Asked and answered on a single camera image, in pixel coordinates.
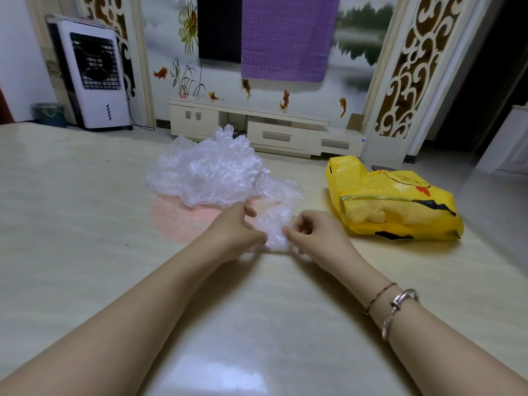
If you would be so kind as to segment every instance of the clear plastic bag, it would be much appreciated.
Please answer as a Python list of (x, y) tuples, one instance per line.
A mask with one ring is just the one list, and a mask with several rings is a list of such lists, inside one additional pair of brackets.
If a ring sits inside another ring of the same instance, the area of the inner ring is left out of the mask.
[(179, 136), (149, 172), (147, 183), (154, 192), (179, 196), (188, 207), (226, 208), (255, 196), (280, 202), (264, 212), (255, 226), (268, 234), (268, 250), (287, 251), (281, 228), (290, 224), (295, 203), (304, 192), (292, 180), (271, 179), (250, 141), (245, 136), (233, 139), (233, 132), (231, 125), (218, 127), (214, 139), (201, 143)]

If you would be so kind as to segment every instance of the person's left hand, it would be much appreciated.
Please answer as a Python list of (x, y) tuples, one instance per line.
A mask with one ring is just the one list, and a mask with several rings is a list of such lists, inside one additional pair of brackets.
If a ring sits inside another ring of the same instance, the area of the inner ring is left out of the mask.
[(267, 234), (247, 222), (246, 215), (256, 217), (257, 213), (241, 202), (235, 203), (216, 217), (199, 236), (200, 241), (214, 245), (218, 263), (237, 259), (256, 244), (266, 243)]

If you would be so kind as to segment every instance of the air cooler grille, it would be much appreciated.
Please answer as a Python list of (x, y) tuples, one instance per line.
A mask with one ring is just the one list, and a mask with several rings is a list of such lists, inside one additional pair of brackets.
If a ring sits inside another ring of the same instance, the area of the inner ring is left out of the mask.
[(80, 33), (70, 39), (85, 89), (121, 89), (112, 40)]

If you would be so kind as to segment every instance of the silver bracelet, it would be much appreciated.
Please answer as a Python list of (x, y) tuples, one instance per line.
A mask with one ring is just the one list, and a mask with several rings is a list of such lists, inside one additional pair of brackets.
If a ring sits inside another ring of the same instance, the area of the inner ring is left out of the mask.
[(420, 299), (418, 298), (418, 293), (414, 289), (405, 290), (403, 293), (396, 296), (396, 298), (391, 302), (392, 311), (390, 315), (383, 321), (383, 327), (381, 328), (381, 338), (383, 338), (383, 340), (387, 340), (389, 338), (389, 332), (391, 329), (392, 321), (394, 320), (394, 314), (396, 314), (396, 312), (400, 310), (401, 304), (409, 298), (420, 302)]

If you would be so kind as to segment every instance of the purple cloth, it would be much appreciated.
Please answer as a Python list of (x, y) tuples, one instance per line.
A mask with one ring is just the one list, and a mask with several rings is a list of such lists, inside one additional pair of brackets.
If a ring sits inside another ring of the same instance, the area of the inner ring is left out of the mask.
[(320, 82), (339, 0), (242, 0), (242, 77)]

